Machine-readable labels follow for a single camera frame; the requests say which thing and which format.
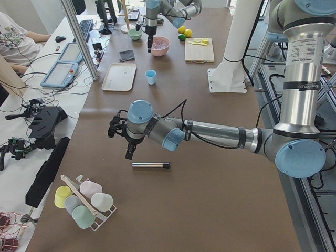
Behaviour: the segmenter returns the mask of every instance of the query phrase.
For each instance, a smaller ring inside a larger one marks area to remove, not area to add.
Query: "white tray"
[[[109,66],[103,85],[105,91],[130,91],[137,67],[133,63],[113,63]]]

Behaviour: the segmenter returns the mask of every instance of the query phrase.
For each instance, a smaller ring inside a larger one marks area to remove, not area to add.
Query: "robot label sticker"
[[[299,89],[299,91],[317,90],[321,89],[321,82],[311,81],[286,81],[283,84],[283,89]]]
[[[289,43],[286,65],[315,63],[321,65],[324,38],[306,38]]]

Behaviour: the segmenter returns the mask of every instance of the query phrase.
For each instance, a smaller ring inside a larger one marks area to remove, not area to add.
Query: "green bowl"
[[[128,36],[130,36],[130,38],[132,40],[138,40],[142,36],[142,31],[141,30],[136,30],[136,29],[131,29],[131,30],[128,31]]]

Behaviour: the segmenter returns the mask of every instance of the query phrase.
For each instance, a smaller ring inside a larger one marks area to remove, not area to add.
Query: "pink bowl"
[[[163,48],[160,48],[160,49],[153,49],[153,47],[155,47],[154,43],[166,43],[168,45],[165,46],[165,47],[163,47]],[[154,55],[154,56],[163,56],[169,50],[170,41],[169,41],[169,39],[167,39],[165,37],[157,36],[157,37],[154,37],[154,39],[153,39],[153,45],[154,46],[152,46],[152,52],[151,52],[151,54]]]

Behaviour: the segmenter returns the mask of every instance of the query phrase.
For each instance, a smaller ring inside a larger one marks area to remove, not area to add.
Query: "gray cloth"
[[[121,61],[134,60],[135,56],[134,56],[133,50],[120,51],[119,52],[119,59]]]

